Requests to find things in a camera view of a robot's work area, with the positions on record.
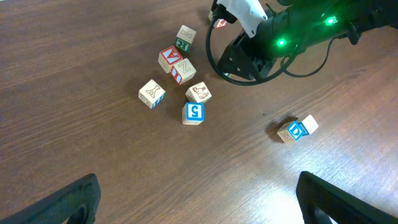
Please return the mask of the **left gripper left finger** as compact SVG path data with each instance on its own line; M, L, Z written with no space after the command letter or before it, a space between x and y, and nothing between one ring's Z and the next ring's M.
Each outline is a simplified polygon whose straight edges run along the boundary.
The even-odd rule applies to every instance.
M101 199L94 173L87 174L29 207L1 220L12 223L91 224Z

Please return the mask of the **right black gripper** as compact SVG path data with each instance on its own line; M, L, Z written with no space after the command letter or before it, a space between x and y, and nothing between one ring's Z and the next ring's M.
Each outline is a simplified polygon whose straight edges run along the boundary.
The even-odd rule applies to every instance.
M242 32L227 46L216 73L227 82L230 73L245 82L268 82L286 72L298 54L328 38L330 16L325 12L277 12L250 38Z

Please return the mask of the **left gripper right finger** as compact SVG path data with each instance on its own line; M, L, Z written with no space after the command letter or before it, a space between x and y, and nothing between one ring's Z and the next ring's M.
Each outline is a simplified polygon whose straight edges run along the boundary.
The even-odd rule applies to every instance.
M305 224L397 224L397 218L352 196L310 172L300 173L296 196Z

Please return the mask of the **blue D block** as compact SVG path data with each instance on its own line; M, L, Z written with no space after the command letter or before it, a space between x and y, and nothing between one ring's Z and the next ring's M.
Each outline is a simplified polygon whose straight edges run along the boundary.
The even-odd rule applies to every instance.
M293 121L282 125L277 134L284 143L292 143L298 141L305 134L305 131L298 122Z

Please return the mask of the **block with blue T side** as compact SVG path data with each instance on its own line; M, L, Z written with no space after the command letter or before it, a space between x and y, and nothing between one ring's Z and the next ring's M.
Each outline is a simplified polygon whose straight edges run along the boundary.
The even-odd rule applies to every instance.
M304 130L304 134L303 134L304 136L312 134L319 127L318 123L315 121L315 118L312 115L308 115L306 118L301 120L299 122L299 125Z

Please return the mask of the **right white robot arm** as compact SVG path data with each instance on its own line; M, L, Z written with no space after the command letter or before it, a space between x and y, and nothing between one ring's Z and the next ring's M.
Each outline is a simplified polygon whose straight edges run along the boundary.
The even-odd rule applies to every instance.
M395 0L279 1L280 12L264 10L259 1L214 1L214 16L242 25L227 46L217 68L225 76L242 78L241 85L263 83L276 61L280 71L305 50L320 42L347 38L358 43L361 34L384 26L397 27Z

